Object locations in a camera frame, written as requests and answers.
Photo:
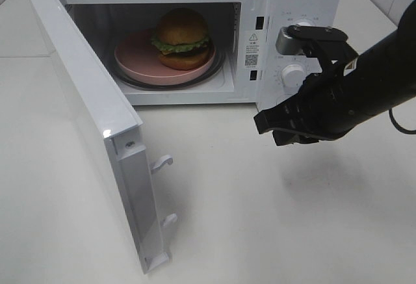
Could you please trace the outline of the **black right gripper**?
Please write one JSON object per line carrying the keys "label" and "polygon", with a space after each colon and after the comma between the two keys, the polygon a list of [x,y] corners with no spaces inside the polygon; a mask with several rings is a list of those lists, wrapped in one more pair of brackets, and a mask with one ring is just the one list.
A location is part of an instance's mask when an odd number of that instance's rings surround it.
{"label": "black right gripper", "polygon": [[253,117],[260,135],[271,131],[276,145],[286,146],[337,140],[349,132],[349,128],[332,127],[345,109],[338,82],[345,66],[358,56],[347,40],[343,31],[332,27],[290,25],[280,29],[277,52],[317,58],[322,72],[307,76],[297,94]]}

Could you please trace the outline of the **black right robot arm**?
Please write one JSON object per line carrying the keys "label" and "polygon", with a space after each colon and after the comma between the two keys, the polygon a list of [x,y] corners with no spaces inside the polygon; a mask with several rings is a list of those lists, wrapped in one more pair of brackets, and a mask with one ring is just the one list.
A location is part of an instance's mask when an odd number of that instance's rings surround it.
{"label": "black right robot arm", "polygon": [[336,28],[282,27],[276,48],[282,55],[318,60],[298,92],[254,116],[259,134],[272,132],[277,146],[337,140],[355,126],[415,97],[415,3],[397,30],[362,54]]}

